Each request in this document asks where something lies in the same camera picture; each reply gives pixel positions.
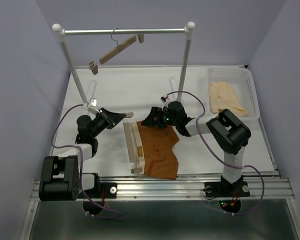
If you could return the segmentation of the brown boxer underwear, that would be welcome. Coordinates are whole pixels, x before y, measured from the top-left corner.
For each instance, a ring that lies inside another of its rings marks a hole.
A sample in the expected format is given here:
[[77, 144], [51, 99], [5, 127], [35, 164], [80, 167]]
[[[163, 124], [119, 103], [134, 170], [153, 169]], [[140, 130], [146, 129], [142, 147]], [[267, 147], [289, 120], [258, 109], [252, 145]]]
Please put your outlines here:
[[143, 126], [141, 121], [131, 122], [130, 126], [136, 143], [131, 172], [151, 178], [175, 180], [179, 163], [173, 147], [179, 137], [172, 126], [150, 128]]

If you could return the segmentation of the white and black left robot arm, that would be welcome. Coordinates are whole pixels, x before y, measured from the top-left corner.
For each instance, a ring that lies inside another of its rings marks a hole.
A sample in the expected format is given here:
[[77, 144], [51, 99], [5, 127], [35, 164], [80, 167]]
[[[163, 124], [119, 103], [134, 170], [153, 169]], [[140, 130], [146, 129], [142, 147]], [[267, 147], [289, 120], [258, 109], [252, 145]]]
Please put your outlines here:
[[100, 108], [95, 117], [82, 115], [76, 120], [78, 134], [74, 145], [67, 151], [47, 156], [43, 160], [38, 196], [41, 201], [75, 201], [89, 196], [91, 199], [114, 199], [117, 184], [101, 182], [97, 173], [84, 173], [83, 162], [94, 157], [98, 150], [97, 136], [112, 129], [127, 115]]

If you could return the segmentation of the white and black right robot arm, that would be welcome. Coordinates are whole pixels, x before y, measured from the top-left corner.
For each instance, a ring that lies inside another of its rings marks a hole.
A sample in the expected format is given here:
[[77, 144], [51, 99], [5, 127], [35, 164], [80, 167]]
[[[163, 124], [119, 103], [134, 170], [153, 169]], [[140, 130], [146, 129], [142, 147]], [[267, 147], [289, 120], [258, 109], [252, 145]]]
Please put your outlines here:
[[243, 154], [252, 136], [250, 129], [229, 109], [221, 110], [208, 118], [189, 117], [179, 101], [172, 101], [162, 108], [152, 107], [149, 115], [141, 122], [148, 128], [174, 126], [185, 137], [211, 133], [223, 150], [223, 172], [220, 189], [225, 195], [238, 190], [242, 180]]

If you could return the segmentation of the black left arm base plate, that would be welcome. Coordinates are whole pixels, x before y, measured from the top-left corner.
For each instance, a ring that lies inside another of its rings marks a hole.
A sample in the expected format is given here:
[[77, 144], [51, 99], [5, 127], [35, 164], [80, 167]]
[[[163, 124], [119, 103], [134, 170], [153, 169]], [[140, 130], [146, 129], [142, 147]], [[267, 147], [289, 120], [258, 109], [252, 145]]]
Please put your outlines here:
[[91, 199], [116, 199], [118, 185], [116, 182], [96, 183], [93, 188], [84, 192]]

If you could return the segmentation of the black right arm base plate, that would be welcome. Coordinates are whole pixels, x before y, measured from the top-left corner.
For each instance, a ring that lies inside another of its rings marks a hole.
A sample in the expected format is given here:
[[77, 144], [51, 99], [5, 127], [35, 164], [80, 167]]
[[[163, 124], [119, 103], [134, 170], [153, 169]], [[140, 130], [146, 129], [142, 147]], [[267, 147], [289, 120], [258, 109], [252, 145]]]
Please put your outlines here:
[[246, 181], [233, 184], [221, 181], [206, 182], [204, 190], [207, 198], [232, 198], [237, 195], [246, 198], [251, 195]]

